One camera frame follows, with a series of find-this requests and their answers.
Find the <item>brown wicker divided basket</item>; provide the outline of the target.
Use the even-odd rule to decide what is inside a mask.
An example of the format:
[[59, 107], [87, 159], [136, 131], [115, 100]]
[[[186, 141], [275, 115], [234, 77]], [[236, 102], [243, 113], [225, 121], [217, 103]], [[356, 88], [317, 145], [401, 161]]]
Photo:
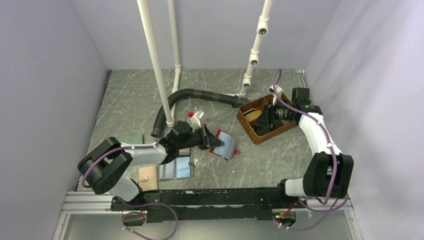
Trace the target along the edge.
[[268, 94], [241, 105], [237, 119], [255, 145], [287, 132], [298, 124], [294, 120], [281, 120], [280, 105], [273, 105], [274, 96]]

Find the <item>blue card holder orange card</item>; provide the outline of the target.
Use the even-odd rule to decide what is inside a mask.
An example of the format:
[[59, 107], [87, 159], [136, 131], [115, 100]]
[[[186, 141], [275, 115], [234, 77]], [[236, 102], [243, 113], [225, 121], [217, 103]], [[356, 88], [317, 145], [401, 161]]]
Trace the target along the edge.
[[190, 148], [184, 148], [179, 150], [179, 156], [189, 156], [191, 154]]

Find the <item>open blue grey card holder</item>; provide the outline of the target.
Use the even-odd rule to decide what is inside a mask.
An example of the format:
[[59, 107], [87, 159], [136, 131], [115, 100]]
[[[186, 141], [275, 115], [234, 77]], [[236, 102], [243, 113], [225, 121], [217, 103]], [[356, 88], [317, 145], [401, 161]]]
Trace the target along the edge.
[[158, 180], [171, 181], [192, 177], [190, 156], [177, 157], [172, 162], [158, 166]]

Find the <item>beige snap card holder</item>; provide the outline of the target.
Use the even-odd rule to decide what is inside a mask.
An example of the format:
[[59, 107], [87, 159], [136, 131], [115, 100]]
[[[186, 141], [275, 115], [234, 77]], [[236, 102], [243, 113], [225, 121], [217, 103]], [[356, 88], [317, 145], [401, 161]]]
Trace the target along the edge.
[[158, 190], [158, 169], [156, 165], [138, 169], [138, 184], [144, 192]]

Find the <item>gold cards in basket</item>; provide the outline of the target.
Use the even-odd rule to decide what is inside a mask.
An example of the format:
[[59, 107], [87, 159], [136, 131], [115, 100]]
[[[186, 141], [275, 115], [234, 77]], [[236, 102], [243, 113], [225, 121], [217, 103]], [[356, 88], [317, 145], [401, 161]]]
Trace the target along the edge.
[[262, 115], [262, 113], [263, 112], [260, 109], [252, 108], [252, 109], [249, 109], [249, 110], [243, 112], [242, 115], [243, 115], [244, 119], [248, 123], [250, 123], [250, 122], [253, 122], [256, 119], [258, 119]]

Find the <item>red leather card holder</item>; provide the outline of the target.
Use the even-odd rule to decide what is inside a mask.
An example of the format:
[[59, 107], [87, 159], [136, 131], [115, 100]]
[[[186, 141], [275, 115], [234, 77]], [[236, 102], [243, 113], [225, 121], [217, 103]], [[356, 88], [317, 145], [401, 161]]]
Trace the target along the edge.
[[217, 155], [226, 161], [231, 160], [234, 155], [241, 154], [241, 150], [237, 149], [238, 141], [228, 132], [218, 129], [215, 137], [223, 142], [223, 145], [211, 148], [209, 150], [211, 154]]

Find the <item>green card holder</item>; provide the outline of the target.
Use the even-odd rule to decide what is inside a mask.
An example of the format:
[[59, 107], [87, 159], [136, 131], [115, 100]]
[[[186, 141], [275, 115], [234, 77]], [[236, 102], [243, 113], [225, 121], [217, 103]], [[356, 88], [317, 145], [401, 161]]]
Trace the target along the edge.
[[117, 138], [121, 143], [141, 145], [145, 143], [145, 137], [143, 134], [130, 134]]

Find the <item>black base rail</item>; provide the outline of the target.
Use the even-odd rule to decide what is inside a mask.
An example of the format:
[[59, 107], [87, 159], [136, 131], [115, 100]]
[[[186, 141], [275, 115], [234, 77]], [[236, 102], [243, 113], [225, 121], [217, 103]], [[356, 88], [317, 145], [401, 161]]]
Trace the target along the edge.
[[271, 221], [273, 215], [290, 207], [300, 208], [298, 198], [287, 196], [283, 188], [222, 188], [222, 189], [167, 189], [147, 191], [141, 197], [123, 203], [113, 197], [113, 212], [146, 211], [148, 223], [162, 223], [178, 219], [227, 220], [255, 219]]

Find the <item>white rear pole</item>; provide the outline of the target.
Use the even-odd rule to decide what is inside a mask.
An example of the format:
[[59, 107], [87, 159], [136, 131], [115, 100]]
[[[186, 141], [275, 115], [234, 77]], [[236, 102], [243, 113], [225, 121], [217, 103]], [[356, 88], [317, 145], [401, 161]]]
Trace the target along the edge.
[[168, 0], [167, 6], [168, 6], [168, 16], [169, 16], [169, 22], [170, 22], [172, 49], [173, 49], [173, 56], [174, 56], [174, 68], [175, 68], [174, 81], [173, 81], [173, 87], [172, 87], [172, 93], [174, 93], [179, 89], [179, 81], [180, 81], [182, 66], [181, 66], [180, 53], [179, 53], [175, 1]]

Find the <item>white pole with fittings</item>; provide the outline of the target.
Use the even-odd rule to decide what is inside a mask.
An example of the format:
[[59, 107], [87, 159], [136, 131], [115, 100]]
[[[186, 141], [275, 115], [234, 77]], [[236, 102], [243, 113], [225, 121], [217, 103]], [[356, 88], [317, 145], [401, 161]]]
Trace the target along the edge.
[[243, 76], [241, 89], [238, 93], [240, 96], [246, 95], [247, 89], [251, 86], [251, 78], [253, 74], [253, 69], [260, 62], [259, 60], [260, 46], [261, 46], [263, 37], [269, 33], [268, 22], [269, 22], [269, 16], [270, 16], [272, 5], [273, 5], [273, 0], [264, 1], [261, 15], [259, 16], [259, 19], [257, 22], [255, 39], [249, 54], [248, 66]]

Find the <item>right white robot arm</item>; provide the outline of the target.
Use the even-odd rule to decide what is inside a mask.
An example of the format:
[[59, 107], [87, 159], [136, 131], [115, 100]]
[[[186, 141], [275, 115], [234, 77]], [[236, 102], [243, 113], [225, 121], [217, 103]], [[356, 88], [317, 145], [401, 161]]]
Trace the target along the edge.
[[291, 102], [282, 99], [283, 90], [268, 89], [273, 99], [264, 105], [262, 114], [252, 122], [262, 135], [274, 133], [281, 122], [296, 122], [309, 144], [312, 159], [301, 178], [285, 179], [283, 189], [275, 194], [276, 203], [289, 207], [295, 197], [342, 199], [347, 196], [354, 167], [350, 155], [343, 154], [331, 138], [319, 106], [313, 105], [308, 88], [292, 90]]

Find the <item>white front pole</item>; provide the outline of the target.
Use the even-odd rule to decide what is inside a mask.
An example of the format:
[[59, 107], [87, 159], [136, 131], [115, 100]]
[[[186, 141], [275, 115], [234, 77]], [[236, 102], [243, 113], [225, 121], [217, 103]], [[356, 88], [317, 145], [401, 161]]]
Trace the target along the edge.
[[143, 26], [143, 30], [144, 30], [144, 34], [146, 38], [148, 51], [149, 51], [151, 62], [152, 62], [153, 71], [155, 74], [157, 87], [159, 90], [162, 107], [166, 117], [166, 124], [168, 127], [173, 127], [174, 119], [171, 114], [171, 109], [170, 109], [169, 101], [168, 101], [168, 95], [166, 92], [165, 83], [163, 79], [162, 68], [161, 68], [159, 53], [158, 53], [157, 44], [156, 44], [149, 3], [147, 0], [137, 0], [137, 5], [138, 5], [141, 21], [142, 21], [142, 26]]

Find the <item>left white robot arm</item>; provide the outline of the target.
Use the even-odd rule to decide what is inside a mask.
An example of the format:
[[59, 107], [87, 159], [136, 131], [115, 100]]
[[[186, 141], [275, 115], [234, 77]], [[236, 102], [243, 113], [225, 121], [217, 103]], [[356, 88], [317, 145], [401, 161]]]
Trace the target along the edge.
[[205, 124], [194, 130], [186, 121], [178, 121], [166, 137], [154, 143], [129, 144], [108, 137], [78, 163], [79, 184], [97, 195], [115, 195], [129, 209], [137, 210], [144, 203], [144, 192], [137, 181], [124, 177], [128, 167], [163, 165], [175, 160], [183, 149], [209, 150], [224, 145]]

